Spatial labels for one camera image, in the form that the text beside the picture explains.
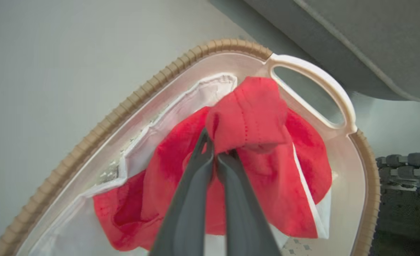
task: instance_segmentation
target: brown ribbed rim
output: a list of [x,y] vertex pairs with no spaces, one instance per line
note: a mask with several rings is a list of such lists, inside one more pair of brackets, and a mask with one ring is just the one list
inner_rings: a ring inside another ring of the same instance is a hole
[[[51,175],[30,197],[28,203],[22,207],[4,234],[0,237],[0,256],[15,255],[29,235],[33,227],[49,208],[62,189],[75,176],[77,171],[90,159],[101,145],[148,99],[158,92],[169,81],[173,80],[191,65],[209,55],[221,52],[237,52],[266,61],[272,51],[259,44],[240,39],[214,40],[206,45],[189,50],[182,57],[177,58],[158,74],[143,84],[119,104],[106,118],[90,131],[90,133],[75,146]],[[359,149],[361,159],[365,164],[367,189],[365,207],[359,226],[353,255],[367,256],[376,226],[379,211],[379,175],[371,148],[366,138],[359,131],[351,138]]]

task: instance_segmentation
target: white plastic handle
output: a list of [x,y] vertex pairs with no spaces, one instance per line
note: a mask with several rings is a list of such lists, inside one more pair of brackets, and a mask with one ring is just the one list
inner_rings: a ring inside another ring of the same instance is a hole
[[[270,77],[276,79],[280,86],[282,86],[283,89],[289,95],[291,95],[291,97],[293,97],[297,102],[304,106],[309,112],[314,114],[314,116],[322,121],[322,123],[327,125],[329,128],[342,130],[346,135],[355,133],[357,131],[357,127],[355,125],[355,110],[351,99],[349,98],[348,94],[346,94],[343,87],[341,87],[340,84],[327,72],[323,71],[316,65],[307,62],[306,60],[302,60],[289,55],[272,54],[266,62],[266,65],[268,66]],[[296,71],[313,80],[320,87],[322,87],[322,89],[324,89],[332,97],[332,99],[340,108],[343,114],[344,123],[332,123],[327,118],[324,118],[313,107],[311,107],[311,105],[309,105],[302,97],[300,97],[296,92],[288,87],[277,75],[275,75],[273,69],[277,66]]]

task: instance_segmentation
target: tongs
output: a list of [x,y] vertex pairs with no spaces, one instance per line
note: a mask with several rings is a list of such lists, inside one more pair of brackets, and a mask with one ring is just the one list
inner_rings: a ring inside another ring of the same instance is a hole
[[[205,202],[214,146],[204,128],[163,220],[150,256],[202,256]],[[216,156],[226,201],[226,255],[280,256],[269,224],[235,150]]]

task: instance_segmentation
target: laundry basket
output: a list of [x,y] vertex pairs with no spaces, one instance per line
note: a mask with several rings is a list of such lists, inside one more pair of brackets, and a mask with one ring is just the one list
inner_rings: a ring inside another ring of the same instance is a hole
[[[299,72],[332,97],[344,122],[328,121],[281,81],[273,68]],[[329,239],[290,239],[294,254],[366,256],[379,211],[379,176],[374,155],[355,125],[355,112],[345,91],[315,65],[287,55],[276,55],[256,43],[222,39],[198,46],[148,80],[99,123],[52,171],[0,238],[0,256],[28,255],[41,235],[80,194],[117,176],[119,156],[140,131],[181,93],[202,78],[229,73],[277,80],[288,107],[321,135],[335,179]]]

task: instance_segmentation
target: gray cushion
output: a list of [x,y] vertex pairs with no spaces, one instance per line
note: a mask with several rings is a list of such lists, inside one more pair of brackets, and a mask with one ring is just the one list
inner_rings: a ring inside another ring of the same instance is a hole
[[347,89],[420,101],[420,1],[245,1]]

